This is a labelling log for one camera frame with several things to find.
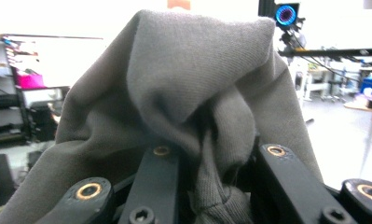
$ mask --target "floor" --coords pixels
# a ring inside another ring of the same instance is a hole
[[[302,109],[306,118],[313,118],[307,126],[324,183],[340,189],[346,179],[361,177],[372,181],[372,146],[366,158],[365,169],[360,175],[372,114],[345,108],[341,102],[322,101],[320,95],[312,95],[311,101],[304,101]],[[53,142],[48,142],[27,147],[3,148],[0,153],[8,155],[16,180],[26,166],[27,153],[52,144]]]

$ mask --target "white wall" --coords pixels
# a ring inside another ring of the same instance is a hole
[[[372,48],[372,10],[364,10],[362,0],[304,0],[299,16],[308,49]]]
[[[191,0],[191,11],[224,20],[249,21],[258,15],[258,0]]]
[[[6,0],[0,33],[113,38],[138,10],[166,6],[166,0]]]

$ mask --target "knit fabric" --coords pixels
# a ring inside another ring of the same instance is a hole
[[[81,179],[119,182],[161,138],[190,160],[196,223],[252,223],[232,180],[256,130],[262,141],[291,148],[321,179],[294,84],[272,48],[274,28],[268,18],[138,12],[68,93],[55,146],[0,223],[35,222]]]

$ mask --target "blue ring light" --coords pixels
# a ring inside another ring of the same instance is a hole
[[[288,26],[296,20],[296,11],[290,6],[281,6],[276,11],[276,21],[283,26]]]

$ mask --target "screw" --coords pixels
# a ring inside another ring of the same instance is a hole
[[[130,213],[130,224],[154,224],[154,222],[154,212],[149,207],[141,206]]]

